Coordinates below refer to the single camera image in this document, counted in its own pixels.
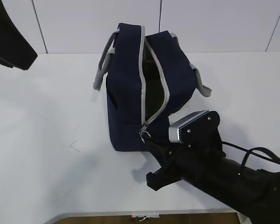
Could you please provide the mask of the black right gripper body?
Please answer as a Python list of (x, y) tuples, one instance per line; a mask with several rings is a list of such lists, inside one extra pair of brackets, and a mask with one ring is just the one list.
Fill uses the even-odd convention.
[(201, 182), (209, 170), (226, 157), (218, 131), (216, 111), (198, 111), (169, 127), (172, 154), (163, 167), (146, 175), (148, 187), (155, 191), (180, 180)]

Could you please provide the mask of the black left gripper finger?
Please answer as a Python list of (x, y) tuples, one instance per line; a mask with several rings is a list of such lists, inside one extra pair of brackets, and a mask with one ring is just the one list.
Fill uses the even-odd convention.
[(0, 64), (28, 70), (37, 53), (13, 24), (0, 0)]

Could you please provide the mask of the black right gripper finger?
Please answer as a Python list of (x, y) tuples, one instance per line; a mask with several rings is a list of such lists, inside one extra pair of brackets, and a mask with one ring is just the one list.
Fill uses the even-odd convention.
[(146, 149), (158, 161), (159, 165), (163, 167), (172, 154), (171, 142), (164, 139), (145, 138)]

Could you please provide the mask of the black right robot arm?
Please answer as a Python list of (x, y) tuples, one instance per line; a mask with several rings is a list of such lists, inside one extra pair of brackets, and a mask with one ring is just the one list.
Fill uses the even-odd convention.
[(159, 190), (186, 181), (245, 215), (253, 224), (280, 224), (280, 172), (251, 169), (250, 155), (280, 165), (280, 157), (264, 147), (245, 150), (240, 163), (223, 151), (216, 111), (197, 111), (173, 123), (169, 139), (140, 131), (142, 141), (160, 164), (146, 176), (148, 187)]

